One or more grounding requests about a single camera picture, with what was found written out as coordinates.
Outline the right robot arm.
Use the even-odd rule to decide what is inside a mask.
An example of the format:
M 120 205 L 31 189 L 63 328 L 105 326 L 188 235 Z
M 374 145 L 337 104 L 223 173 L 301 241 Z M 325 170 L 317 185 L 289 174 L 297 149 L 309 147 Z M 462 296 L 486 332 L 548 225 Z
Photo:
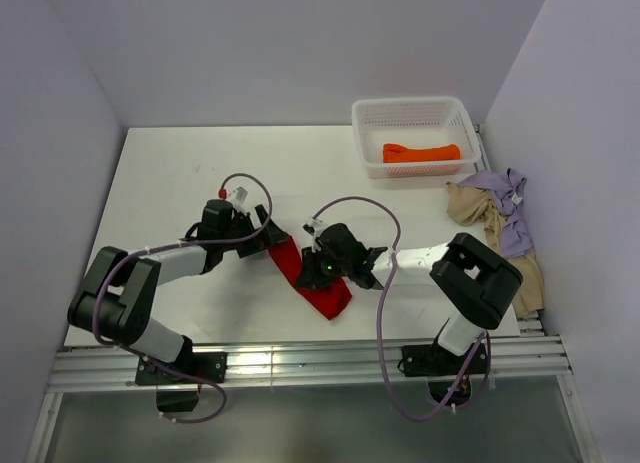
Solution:
M 395 251 L 365 246 L 344 223 L 312 219 L 303 229 L 312 243 L 302 249 L 298 289 L 324 290 L 348 279 L 364 290 L 382 291 L 388 283 L 441 290 L 455 308 L 432 351 L 435 366 L 446 373 L 466 362 L 467 350 L 483 332 L 499 327 L 523 283 L 514 265 L 468 233 Z

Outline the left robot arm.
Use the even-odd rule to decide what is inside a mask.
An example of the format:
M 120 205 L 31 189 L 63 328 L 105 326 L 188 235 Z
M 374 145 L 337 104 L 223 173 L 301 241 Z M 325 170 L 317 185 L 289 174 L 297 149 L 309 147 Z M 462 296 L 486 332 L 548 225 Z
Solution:
M 289 240 L 264 206 L 255 212 L 258 228 L 239 206 L 212 199 L 174 245 L 132 254 L 113 246 L 100 249 L 71 300 L 68 323 L 159 362 L 159 371 L 172 382 L 202 376 L 206 367 L 194 355 L 192 340 L 152 318 L 156 291 L 212 271 L 227 252 L 245 258 Z

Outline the white plastic basket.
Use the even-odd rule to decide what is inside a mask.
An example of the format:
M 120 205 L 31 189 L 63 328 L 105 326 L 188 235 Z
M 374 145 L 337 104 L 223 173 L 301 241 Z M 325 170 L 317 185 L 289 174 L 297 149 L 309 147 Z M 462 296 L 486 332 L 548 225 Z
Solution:
M 355 147 L 372 179 L 452 175 L 481 159 L 470 116 L 452 96 L 359 100 L 352 105 L 351 116 Z M 455 144 L 461 159 L 385 164 L 386 143 L 418 149 Z

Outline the red t-shirt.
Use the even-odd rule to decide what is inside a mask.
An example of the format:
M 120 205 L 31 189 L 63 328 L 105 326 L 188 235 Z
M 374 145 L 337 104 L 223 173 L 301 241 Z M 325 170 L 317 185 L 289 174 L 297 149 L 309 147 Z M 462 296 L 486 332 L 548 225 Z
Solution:
M 338 317 L 351 301 L 352 294 L 344 280 L 317 270 L 311 249 L 300 250 L 291 236 L 270 247 L 268 253 L 289 285 L 325 319 Z

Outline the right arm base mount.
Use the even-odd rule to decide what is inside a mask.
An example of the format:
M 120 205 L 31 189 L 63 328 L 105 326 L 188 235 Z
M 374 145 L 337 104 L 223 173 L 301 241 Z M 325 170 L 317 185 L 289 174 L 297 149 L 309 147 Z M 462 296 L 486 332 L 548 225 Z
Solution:
M 451 410 L 469 406 L 489 380 L 492 346 L 483 332 L 462 356 L 444 350 L 438 342 L 405 345 L 397 369 L 406 378 L 424 378 L 428 402 L 436 406 L 446 401 Z

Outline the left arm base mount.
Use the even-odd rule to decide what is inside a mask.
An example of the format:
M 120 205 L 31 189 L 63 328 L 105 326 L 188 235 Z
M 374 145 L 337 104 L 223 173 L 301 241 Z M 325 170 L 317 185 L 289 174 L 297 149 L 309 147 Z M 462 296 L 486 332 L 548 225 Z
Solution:
M 228 354 L 223 351 L 196 352 L 184 367 L 140 357 L 134 384 L 156 390 L 156 408 L 161 417 L 181 424 L 203 423 L 220 415 L 227 406 L 228 396 L 220 386 L 225 381 L 227 360 Z M 219 393 L 218 408 L 206 416 L 189 417 L 205 387 Z

